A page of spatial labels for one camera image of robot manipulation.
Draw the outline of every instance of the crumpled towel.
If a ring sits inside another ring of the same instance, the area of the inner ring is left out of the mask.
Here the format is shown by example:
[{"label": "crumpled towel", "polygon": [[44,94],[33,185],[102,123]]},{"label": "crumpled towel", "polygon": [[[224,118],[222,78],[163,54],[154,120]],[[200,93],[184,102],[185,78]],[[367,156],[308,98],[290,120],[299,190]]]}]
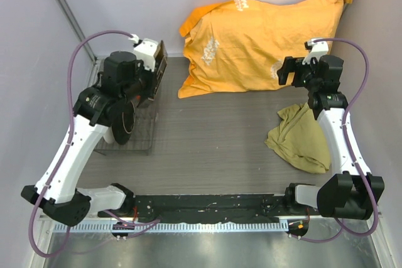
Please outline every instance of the crumpled towel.
[{"label": "crumpled towel", "polygon": [[265,144],[292,166],[309,173],[325,173],[331,158],[327,140],[308,104],[278,112],[281,124],[270,130]]}]

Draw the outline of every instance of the purple cable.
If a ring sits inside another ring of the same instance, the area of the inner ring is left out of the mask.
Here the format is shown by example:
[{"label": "purple cable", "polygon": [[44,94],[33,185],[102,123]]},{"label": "purple cable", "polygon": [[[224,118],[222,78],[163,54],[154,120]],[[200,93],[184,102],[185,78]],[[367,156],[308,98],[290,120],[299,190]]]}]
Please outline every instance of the purple cable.
[{"label": "purple cable", "polygon": [[[329,239],[325,239],[325,240],[315,240],[315,239],[309,239],[309,238],[303,238],[303,237],[300,237],[300,240],[310,242],[310,243],[327,243],[327,242],[331,242],[331,241],[335,240],[337,237],[339,237],[342,234],[343,231],[344,231],[344,229],[341,227],[336,235],[334,235],[333,237],[330,237]],[[299,239],[299,237],[297,235],[291,235],[291,236],[295,239]]]},{"label": "purple cable", "polygon": [[[147,232],[147,231],[150,230],[151,228],[155,227],[159,222],[160,222],[160,221],[159,221],[158,219],[155,220],[155,221],[152,223],[151,226],[147,227],[146,229],[144,229],[144,230],[142,230],[142,231],[140,231],[140,232],[138,232],[138,233],[134,233],[134,234],[132,234],[132,235],[130,235],[130,236],[127,236],[126,239],[131,239],[131,238],[135,238],[135,237],[138,237],[138,236],[140,236],[140,235],[143,235],[145,232]],[[114,237],[111,237],[111,238],[109,238],[109,239],[107,239],[107,240],[105,240],[105,241],[99,243],[99,244],[96,245],[94,248],[89,249],[89,250],[86,250],[86,251],[70,251],[70,252],[71,252],[71,254],[75,254],[75,255],[89,254],[90,252],[95,251],[96,249],[102,247],[103,245],[106,245],[106,244],[112,242],[114,239],[115,239]],[[54,261],[53,265],[51,266],[51,268],[56,267],[57,261],[58,261],[58,258],[55,259],[55,261]]]},{"label": "purple cable", "polygon": [[110,212],[109,210],[104,210],[103,212],[104,212],[104,213],[107,213],[108,215],[110,215],[111,217],[115,218],[117,221],[119,221],[119,222],[121,222],[121,223],[124,223],[124,224],[127,224],[127,225],[132,225],[132,226],[147,226],[147,225],[152,225],[152,224],[155,224],[155,223],[159,223],[159,222],[160,222],[158,219],[156,219],[156,220],[153,220],[153,221],[150,221],[150,222],[147,222],[147,223],[136,224],[136,223],[134,223],[134,222],[127,222],[127,221],[124,221],[122,218],[116,216],[115,214],[113,214],[113,213]]},{"label": "purple cable", "polygon": [[360,85],[359,90],[357,91],[357,93],[355,94],[355,96],[353,97],[353,99],[351,100],[351,102],[349,103],[349,105],[347,106],[344,116],[342,117],[342,131],[344,133],[344,137],[345,137],[345,142],[346,142],[346,146],[347,149],[349,151],[349,154],[353,160],[353,162],[355,163],[355,167],[356,170],[359,172],[360,177],[363,180],[364,186],[366,187],[367,193],[369,195],[370,201],[371,201],[371,206],[372,206],[372,211],[373,211],[373,215],[374,215],[374,221],[371,225],[371,228],[363,233],[359,233],[359,232],[355,232],[351,229],[349,229],[348,227],[346,227],[341,221],[339,221],[338,218],[335,218],[336,222],[338,222],[338,224],[347,232],[356,235],[358,237],[365,237],[367,235],[372,234],[378,225],[378,208],[377,208],[377,202],[376,199],[374,197],[374,194],[372,193],[370,184],[366,178],[366,175],[364,175],[363,170],[360,167],[360,164],[357,162],[357,158],[356,155],[354,154],[353,148],[352,148],[352,144],[350,143],[350,139],[349,139],[349,135],[347,133],[347,127],[346,127],[346,117],[347,114],[350,112],[350,109],[352,108],[352,106],[354,105],[354,103],[356,102],[356,100],[360,97],[360,94],[362,93],[364,87],[366,86],[367,83],[367,79],[369,78],[369,71],[370,71],[370,64],[369,64],[369,59],[367,57],[366,52],[356,43],[354,43],[353,41],[347,40],[347,39],[342,39],[342,38],[324,38],[324,39],[317,39],[315,40],[315,42],[321,42],[321,41],[339,41],[339,42],[344,42],[347,43],[349,45],[352,45],[353,47],[357,48],[357,50],[359,50],[359,52],[362,54],[363,59],[364,59],[364,64],[366,66],[366,71],[364,73],[364,78],[362,81],[362,84]]},{"label": "purple cable", "polygon": [[74,49],[74,51],[73,51],[73,53],[72,53],[72,55],[71,55],[71,59],[70,59],[70,61],[69,61],[69,63],[68,63],[68,71],[67,71],[67,100],[68,100],[68,116],[69,116],[69,118],[70,118],[70,132],[69,132],[69,134],[68,134],[67,143],[66,143],[66,145],[65,145],[65,147],[64,147],[63,153],[62,153],[62,155],[60,156],[60,158],[58,159],[58,161],[57,161],[57,163],[56,163],[56,165],[55,165],[55,168],[54,168],[53,171],[50,173],[50,176],[49,176],[49,178],[47,179],[47,181],[46,181],[46,183],[45,183],[45,186],[43,187],[41,193],[39,194],[38,199],[37,199],[36,202],[35,202],[35,205],[34,205],[34,207],[33,207],[33,209],[32,209],[32,214],[31,214],[31,218],[30,218],[30,224],[29,224],[29,227],[28,227],[28,238],[29,238],[29,240],[30,240],[30,244],[31,244],[31,246],[32,246],[32,249],[33,249],[38,255],[40,255],[41,257],[49,258],[49,257],[54,257],[54,256],[60,254],[60,253],[64,250],[64,248],[65,248],[65,246],[66,246],[66,244],[67,244],[68,237],[69,237],[69,235],[70,235],[70,227],[67,227],[67,232],[66,232],[65,240],[63,241],[62,246],[61,246],[57,251],[55,251],[54,253],[52,253],[52,254],[46,254],[46,253],[42,252],[42,251],[38,248],[38,246],[36,245],[36,243],[35,243],[35,238],[33,237],[33,224],[34,224],[34,222],[35,222],[35,216],[36,216],[36,213],[38,212],[40,202],[42,201],[43,196],[45,195],[47,189],[49,188],[50,183],[52,183],[52,180],[53,180],[53,178],[55,177],[55,175],[56,175],[58,169],[59,169],[60,166],[62,165],[63,160],[64,160],[64,158],[65,158],[66,155],[67,155],[68,149],[70,148],[70,144],[71,144],[71,142],[72,142],[72,140],[73,140],[73,134],[74,134],[74,115],[73,115],[73,100],[72,100],[72,91],[71,91],[71,81],[72,81],[72,70],[73,70],[74,60],[75,60],[75,57],[77,56],[77,53],[79,52],[79,50],[80,50],[88,41],[90,41],[90,40],[92,40],[92,39],[94,39],[94,38],[96,38],[96,37],[99,37],[99,36],[102,36],[102,35],[106,35],[106,34],[122,34],[122,35],[125,35],[125,36],[130,37],[130,38],[133,37],[132,34],[130,34],[130,33],[127,33],[127,32],[125,32],[125,31],[116,31],[116,30],[101,31],[101,32],[99,32],[99,33],[90,35],[90,36],[87,37],[83,42],[81,42],[80,44],[78,44],[78,46]]}]

